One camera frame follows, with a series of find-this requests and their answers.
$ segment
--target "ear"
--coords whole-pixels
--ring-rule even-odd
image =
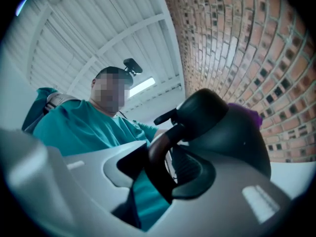
[[[91,82],[91,89],[93,88],[93,86],[95,85],[95,81],[96,79],[93,79],[92,82]]]

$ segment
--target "blue light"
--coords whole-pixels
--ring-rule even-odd
[[[22,0],[19,5],[17,6],[16,10],[15,10],[15,15],[18,16],[25,4],[26,0]]]

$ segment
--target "dark hair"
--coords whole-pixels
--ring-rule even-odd
[[[127,85],[129,85],[130,87],[133,85],[133,77],[130,75],[130,73],[118,67],[104,68],[96,75],[95,78],[101,78],[101,74],[120,74],[125,78],[125,83]]]

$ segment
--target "neck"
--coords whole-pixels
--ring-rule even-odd
[[[102,106],[100,106],[96,101],[94,101],[92,98],[89,99],[89,102],[90,104],[95,108],[97,109],[99,112],[103,113],[104,115],[106,116],[109,116],[109,117],[114,117],[116,115],[116,113],[112,113],[112,112],[109,112],[109,111],[106,111],[104,108],[102,108]]]

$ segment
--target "teal shirt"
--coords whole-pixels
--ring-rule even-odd
[[[27,119],[32,120],[55,90],[41,88]],[[69,101],[51,110],[37,124],[33,135],[47,146],[57,147],[63,156],[82,154],[116,147],[136,140],[147,145],[158,128],[131,122],[119,116],[111,118],[96,110],[87,101]],[[154,188],[145,171],[133,185],[136,210],[143,230],[147,231],[166,211],[169,204]]]

